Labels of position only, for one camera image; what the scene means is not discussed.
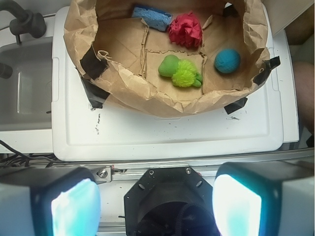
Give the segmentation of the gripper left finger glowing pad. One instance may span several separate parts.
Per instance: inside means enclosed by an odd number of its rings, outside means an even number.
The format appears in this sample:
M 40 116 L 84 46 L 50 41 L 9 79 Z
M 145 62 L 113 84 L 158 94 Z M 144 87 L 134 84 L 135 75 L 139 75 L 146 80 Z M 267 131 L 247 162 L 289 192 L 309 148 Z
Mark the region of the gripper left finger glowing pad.
M 100 212 L 100 190 L 87 168 L 0 171 L 2 236 L 95 236 Z

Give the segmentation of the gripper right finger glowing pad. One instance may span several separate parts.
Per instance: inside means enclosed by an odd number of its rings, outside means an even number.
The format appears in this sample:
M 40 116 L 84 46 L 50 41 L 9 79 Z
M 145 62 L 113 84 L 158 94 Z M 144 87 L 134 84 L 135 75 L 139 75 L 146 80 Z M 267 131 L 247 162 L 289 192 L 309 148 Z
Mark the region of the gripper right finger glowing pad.
M 212 206 L 223 236 L 313 236 L 315 166 L 307 161 L 223 163 Z

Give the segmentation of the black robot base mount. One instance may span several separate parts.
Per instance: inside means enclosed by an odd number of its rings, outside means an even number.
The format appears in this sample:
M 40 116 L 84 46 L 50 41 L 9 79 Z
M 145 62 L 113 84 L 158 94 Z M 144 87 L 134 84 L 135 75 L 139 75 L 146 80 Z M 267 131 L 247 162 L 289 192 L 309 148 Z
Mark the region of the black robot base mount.
M 218 236 L 213 187 L 192 167 L 149 169 L 124 196 L 128 236 Z

